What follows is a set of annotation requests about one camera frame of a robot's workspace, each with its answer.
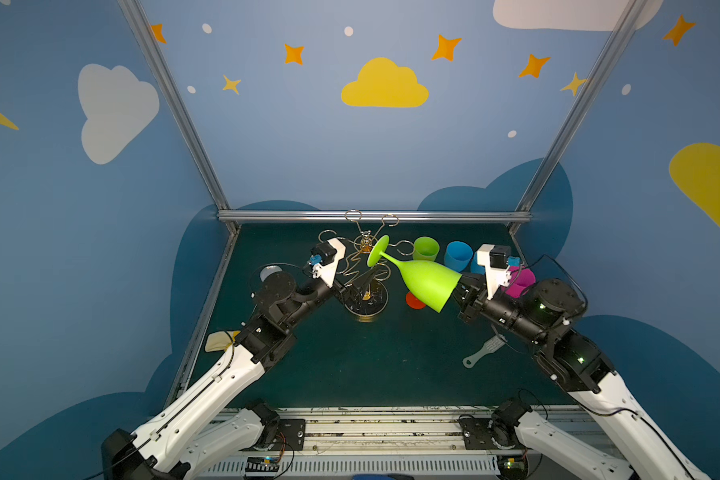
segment white cloud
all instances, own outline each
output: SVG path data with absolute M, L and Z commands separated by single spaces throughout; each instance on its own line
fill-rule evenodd
M 663 0 L 648 0 L 637 27 L 650 22 Z M 509 28 L 609 32 L 629 0 L 496 0 L 494 19 Z
M 157 90 L 125 67 L 112 70 L 88 64 L 77 79 L 83 125 L 83 149 L 94 163 L 109 163 L 157 115 Z

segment dark green table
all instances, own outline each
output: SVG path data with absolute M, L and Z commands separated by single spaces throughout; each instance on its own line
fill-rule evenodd
M 375 230 L 378 225 L 364 227 Z M 305 264 L 319 232 L 326 228 L 347 238 L 358 232 L 350 223 L 242 226 L 208 333 L 239 330 L 253 308 L 251 272 L 267 263 Z M 512 245 L 506 228 L 495 224 L 400 224 L 382 233 L 389 234 L 393 243 L 423 235 L 435 238 L 441 245 L 438 262 L 453 240 L 475 250 L 481 244 Z M 258 277 L 254 278 L 257 286 Z M 302 283 L 307 277 L 296 279 Z M 285 358 L 230 406 L 240 407 L 254 398 L 277 407 L 498 405 L 516 395 L 519 387 L 531 390 L 544 403 L 570 404 L 530 356 L 507 346 L 483 357 L 472 369 L 464 368 L 461 360 L 493 335 L 488 322 L 464 324 L 452 300 L 439 314 L 429 308 L 413 310 L 405 303 L 408 290 L 394 266 L 384 284 L 389 303 L 374 322 L 359 322 L 341 303 L 329 301 L 299 325 L 298 341 Z M 525 351 L 517 341 L 510 344 Z M 192 381 L 220 356 L 202 351 Z

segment blue cup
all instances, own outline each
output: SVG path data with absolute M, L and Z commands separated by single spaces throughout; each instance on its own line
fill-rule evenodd
M 485 274 L 485 267 L 482 265 L 478 265 L 478 256 L 475 255 L 472 257 L 472 263 L 469 264 L 469 271 L 473 274 Z
M 472 260 L 472 247 L 464 242 L 451 242 L 445 247 L 445 266 L 461 272 Z

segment yellow cloud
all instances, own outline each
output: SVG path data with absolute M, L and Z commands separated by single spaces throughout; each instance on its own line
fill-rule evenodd
M 720 227 L 720 147 L 693 144 L 683 148 L 670 162 L 670 175 Z
M 363 65 L 358 80 L 342 90 L 342 100 L 352 107 L 412 108 L 427 98 L 429 90 L 418 83 L 416 73 L 388 58 L 374 58 Z

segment red disc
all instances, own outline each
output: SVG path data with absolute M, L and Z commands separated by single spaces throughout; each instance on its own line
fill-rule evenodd
M 416 298 L 411 292 L 408 292 L 408 294 L 405 296 L 405 302 L 408 304 L 408 306 L 416 310 L 421 310 L 427 306 L 426 303 Z

